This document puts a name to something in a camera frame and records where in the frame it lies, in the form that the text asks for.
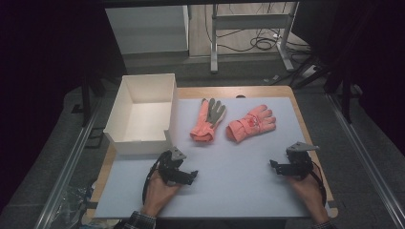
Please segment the black metal stand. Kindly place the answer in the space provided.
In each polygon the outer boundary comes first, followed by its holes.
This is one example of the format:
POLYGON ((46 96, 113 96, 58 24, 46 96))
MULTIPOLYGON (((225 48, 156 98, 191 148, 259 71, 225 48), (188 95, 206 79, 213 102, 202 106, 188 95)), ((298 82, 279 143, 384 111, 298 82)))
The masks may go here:
POLYGON ((350 114, 351 99, 353 98, 351 77, 351 72, 331 73, 324 85, 324 91, 327 94, 334 94, 339 86, 342 87, 341 113, 349 123, 352 123, 350 114))
POLYGON ((105 87, 101 82, 102 74, 100 72, 85 73, 82 76, 81 82, 81 104, 75 104, 72 113, 83 114, 82 126, 85 127, 91 118, 91 100, 90 92, 93 92, 95 97, 105 95, 105 87))

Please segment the white cabinet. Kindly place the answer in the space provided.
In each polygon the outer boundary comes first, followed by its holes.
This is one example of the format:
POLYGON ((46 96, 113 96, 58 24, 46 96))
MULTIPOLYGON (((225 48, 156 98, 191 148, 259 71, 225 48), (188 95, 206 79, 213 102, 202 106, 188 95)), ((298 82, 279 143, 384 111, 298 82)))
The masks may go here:
POLYGON ((186 6, 105 11, 122 54, 188 50, 189 16, 186 6))

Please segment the grey metal desk frame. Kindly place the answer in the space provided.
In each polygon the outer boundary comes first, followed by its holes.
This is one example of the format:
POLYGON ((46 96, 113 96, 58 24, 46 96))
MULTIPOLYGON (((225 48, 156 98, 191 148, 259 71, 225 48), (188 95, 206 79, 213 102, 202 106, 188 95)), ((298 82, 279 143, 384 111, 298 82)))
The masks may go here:
POLYGON ((217 4, 214 4, 212 6, 210 71, 213 73, 218 71, 217 31, 238 29, 281 29, 284 31, 284 33, 281 41, 276 43, 276 47, 284 62, 286 70, 288 72, 292 72, 294 68, 288 57, 287 42, 293 20, 295 18, 297 6, 298 3, 293 2, 289 13, 219 15, 217 13, 217 4))

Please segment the white power strip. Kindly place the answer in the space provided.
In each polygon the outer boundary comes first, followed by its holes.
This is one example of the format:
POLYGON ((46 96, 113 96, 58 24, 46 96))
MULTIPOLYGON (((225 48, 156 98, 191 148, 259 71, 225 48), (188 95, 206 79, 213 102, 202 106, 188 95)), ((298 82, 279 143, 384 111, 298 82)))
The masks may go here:
POLYGON ((308 77, 312 76, 314 73, 316 73, 317 71, 318 71, 318 67, 315 65, 311 65, 306 70, 304 70, 304 72, 302 73, 302 76, 304 78, 308 78, 308 77))

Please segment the person's left hand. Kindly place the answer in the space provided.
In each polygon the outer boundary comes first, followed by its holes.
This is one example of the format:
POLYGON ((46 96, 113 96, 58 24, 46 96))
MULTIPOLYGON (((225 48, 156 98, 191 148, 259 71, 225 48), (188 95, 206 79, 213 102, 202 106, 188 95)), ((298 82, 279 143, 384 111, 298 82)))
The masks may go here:
POLYGON ((156 218, 181 187, 181 184, 168 186, 163 182, 159 172, 155 171, 150 178, 146 198, 140 211, 144 215, 156 218))

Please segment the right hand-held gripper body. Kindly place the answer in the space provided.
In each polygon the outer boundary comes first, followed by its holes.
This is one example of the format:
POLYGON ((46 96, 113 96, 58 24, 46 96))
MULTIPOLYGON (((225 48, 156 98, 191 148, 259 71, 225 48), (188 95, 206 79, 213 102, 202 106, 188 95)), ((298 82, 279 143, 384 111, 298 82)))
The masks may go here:
POLYGON ((286 153, 289 161, 287 176, 305 178, 313 169, 309 151, 318 149, 318 146, 309 145, 304 142, 296 142, 287 147, 286 153))

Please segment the clear plastic bag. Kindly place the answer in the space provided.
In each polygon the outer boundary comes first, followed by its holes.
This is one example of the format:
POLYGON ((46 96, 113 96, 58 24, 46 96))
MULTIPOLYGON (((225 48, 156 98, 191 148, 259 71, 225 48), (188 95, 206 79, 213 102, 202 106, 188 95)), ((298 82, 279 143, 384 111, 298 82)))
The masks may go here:
POLYGON ((94 188, 68 186, 53 217, 50 229, 79 229, 94 188))

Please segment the aluminium floor rail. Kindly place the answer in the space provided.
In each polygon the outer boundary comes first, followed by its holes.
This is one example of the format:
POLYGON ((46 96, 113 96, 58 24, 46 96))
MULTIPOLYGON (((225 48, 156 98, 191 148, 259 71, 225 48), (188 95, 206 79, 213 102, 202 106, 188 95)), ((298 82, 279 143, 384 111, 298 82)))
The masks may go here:
POLYGON ((339 101, 330 94, 327 94, 326 98, 330 102, 332 109, 340 125, 342 126, 343 131, 345 132, 345 135, 351 143, 370 181, 372 182, 376 192, 378 193, 391 219, 393 220, 395 228, 405 229, 405 210, 399 203, 391 187, 377 169, 375 163, 369 155, 366 145, 363 143, 351 123, 343 116, 339 101))
POLYGON ((50 229, 53 217, 62 201, 62 195, 73 176, 76 164, 81 157, 85 143, 90 135, 91 130, 93 129, 102 101, 102 98, 97 98, 94 102, 94 107, 91 109, 92 114, 90 115, 90 119, 88 123, 80 129, 80 133, 75 140, 75 144, 65 160, 62 170, 59 173, 59 176, 33 229, 50 229))

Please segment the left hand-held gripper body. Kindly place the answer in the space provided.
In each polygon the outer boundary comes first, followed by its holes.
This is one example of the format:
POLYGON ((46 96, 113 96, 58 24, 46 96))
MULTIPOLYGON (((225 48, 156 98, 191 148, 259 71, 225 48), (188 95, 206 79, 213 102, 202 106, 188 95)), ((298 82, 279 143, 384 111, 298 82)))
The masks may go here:
POLYGON ((164 183, 187 183, 187 173, 180 170, 180 166, 185 159, 186 155, 177 147, 171 147, 160 155, 158 171, 164 183))

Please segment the person's right hand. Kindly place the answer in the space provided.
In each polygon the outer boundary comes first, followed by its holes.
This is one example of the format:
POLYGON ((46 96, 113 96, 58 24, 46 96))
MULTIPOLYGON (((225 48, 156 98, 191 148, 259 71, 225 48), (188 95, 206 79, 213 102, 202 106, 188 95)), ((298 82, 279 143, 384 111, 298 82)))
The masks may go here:
POLYGON ((302 180, 287 177, 287 181, 306 205, 315 224, 325 223, 330 220, 322 201, 318 183, 312 176, 307 176, 302 180))

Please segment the pink glove with grey palm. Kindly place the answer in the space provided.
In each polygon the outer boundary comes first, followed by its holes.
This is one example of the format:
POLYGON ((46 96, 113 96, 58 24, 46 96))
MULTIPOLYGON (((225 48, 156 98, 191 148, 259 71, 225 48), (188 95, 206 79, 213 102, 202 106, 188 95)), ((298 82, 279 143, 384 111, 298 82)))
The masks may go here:
POLYGON ((197 124, 190 132, 191 138, 199 142, 212 142, 218 125, 224 119, 225 111, 226 107, 220 100, 204 98, 199 110, 197 124))

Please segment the pale blue table mat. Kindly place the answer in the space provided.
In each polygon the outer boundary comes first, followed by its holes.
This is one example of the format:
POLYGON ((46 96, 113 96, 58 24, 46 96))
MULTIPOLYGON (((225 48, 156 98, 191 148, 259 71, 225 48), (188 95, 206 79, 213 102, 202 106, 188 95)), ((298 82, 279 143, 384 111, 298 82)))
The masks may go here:
POLYGON ((309 212, 286 179, 269 162, 287 164, 286 148, 303 141, 292 103, 287 97, 228 98, 227 111, 214 141, 197 143, 189 135, 196 123, 199 99, 182 99, 177 127, 178 148, 187 155, 181 169, 196 171, 160 212, 163 219, 289 219, 309 212), (225 134, 232 120, 266 104, 276 116, 276 129, 235 143, 225 134))

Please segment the pink glove with red print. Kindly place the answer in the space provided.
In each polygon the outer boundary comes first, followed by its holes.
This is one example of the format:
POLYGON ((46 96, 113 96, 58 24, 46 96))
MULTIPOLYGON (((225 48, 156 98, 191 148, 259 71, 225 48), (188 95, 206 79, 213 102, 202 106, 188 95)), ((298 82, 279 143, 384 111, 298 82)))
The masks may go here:
POLYGON ((267 133, 276 129, 276 117, 267 105, 260 105, 250 110, 244 117, 231 121, 226 127, 226 136, 241 142, 248 137, 267 133))

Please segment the white box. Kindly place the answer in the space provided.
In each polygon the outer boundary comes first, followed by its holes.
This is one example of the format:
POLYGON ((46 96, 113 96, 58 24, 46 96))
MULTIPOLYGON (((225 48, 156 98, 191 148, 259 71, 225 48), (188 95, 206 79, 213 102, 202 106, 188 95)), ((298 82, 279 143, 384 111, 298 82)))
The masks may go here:
POLYGON ((177 141, 173 73, 124 75, 104 129, 121 155, 158 154, 177 141))

